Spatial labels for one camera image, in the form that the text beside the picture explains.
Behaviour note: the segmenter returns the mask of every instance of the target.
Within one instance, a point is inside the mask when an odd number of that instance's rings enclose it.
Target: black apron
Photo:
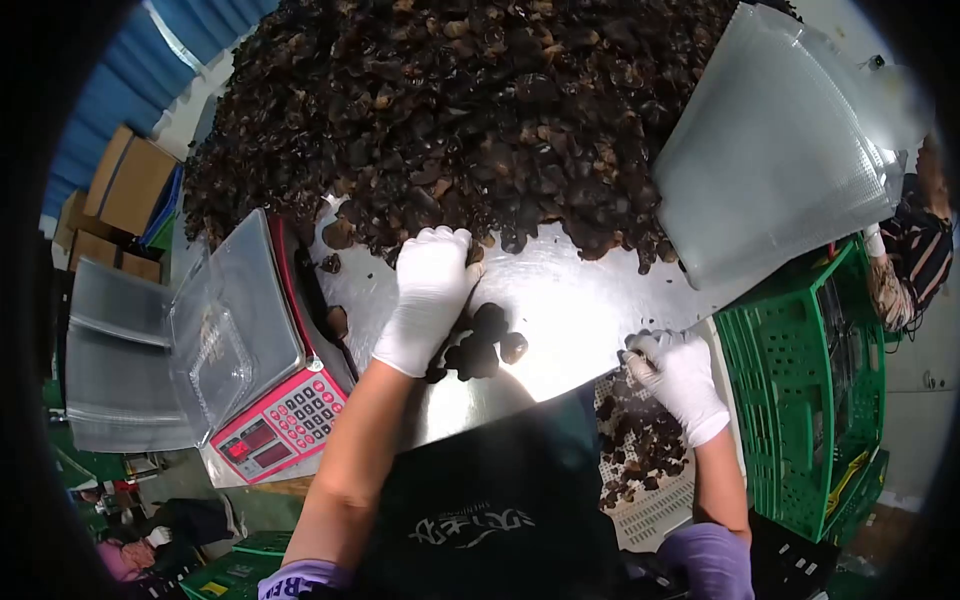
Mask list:
[[[597,509],[598,456],[592,406],[576,395],[399,455],[357,588],[598,597],[617,565],[612,522]]]

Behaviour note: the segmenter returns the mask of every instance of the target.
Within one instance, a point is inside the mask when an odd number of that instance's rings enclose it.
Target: digital weighing scale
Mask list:
[[[311,297],[320,289],[306,279],[312,269],[298,273],[299,247],[282,218],[257,209],[211,257],[212,277],[200,277],[216,291],[198,295],[214,300],[200,304],[188,379],[219,429],[211,446],[250,484],[323,451],[355,381],[315,324],[325,327],[325,306]],[[226,426],[217,426],[218,415]]]

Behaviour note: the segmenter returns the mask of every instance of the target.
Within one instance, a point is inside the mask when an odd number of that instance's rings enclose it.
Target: gloved hand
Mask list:
[[[707,342],[689,331],[640,333],[627,340],[627,368],[680,422],[689,444],[706,444],[730,422],[710,374]]]
[[[887,253],[880,234],[880,224],[874,223],[863,230],[863,249],[871,258],[880,258]]]
[[[171,533],[169,527],[154,527],[154,531],[150,532],[150,535],[147,536],[147,541],[154,548],[160,547],[165,543],[170,543],[172,540],[173,533]]]
[[[421,229],[403,243],[396,260],[399,299],[373,348],[373,358],[411,377],[426,367],[484,274],[483,263],[464,268],[470,232],[447,226]]]

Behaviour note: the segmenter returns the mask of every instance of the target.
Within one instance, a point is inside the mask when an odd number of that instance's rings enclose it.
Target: pink clothing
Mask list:
[[[144,568],[154,564],[154,548],[146,540],[128,544],[120,540],[101,541],[97,553],[117,581],[138,579]]]

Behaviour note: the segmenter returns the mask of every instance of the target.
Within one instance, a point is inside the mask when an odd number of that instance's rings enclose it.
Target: stainless steel table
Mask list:
[[[317,225],[310,249],[320,263],[333,252],[322,241],[334,220],[329,211]],[[706,290],[694,290],[676,264],[657,262],[638,275],[635,252],[614,249],[597,261],[581,260],[561,225],[541,225],[520,254],[500,249],[499,236],[485,249],[487,273],[477,285],[470,311],[496,302],[507,312],[512,331],[530,344],[514,365],[500,365],[492,379],[462,382],[456,372],[423,386],[408,407],[402,446],[436,442],[511,415],[536,402],[568,392],[617,366],[624,339],[641,329],[685,329],[716,312],[773,272],[756,273]],[[346,342],[360,372],[370,364],[373,345],[396,303],[396,274],[365,247],[338,251],[337,275],[317,270],[330,305],[348,315]],[[215,487],[243,485],[209,447],[201,449]],[[312,475],[320,456],[303,461],[266,481]]]

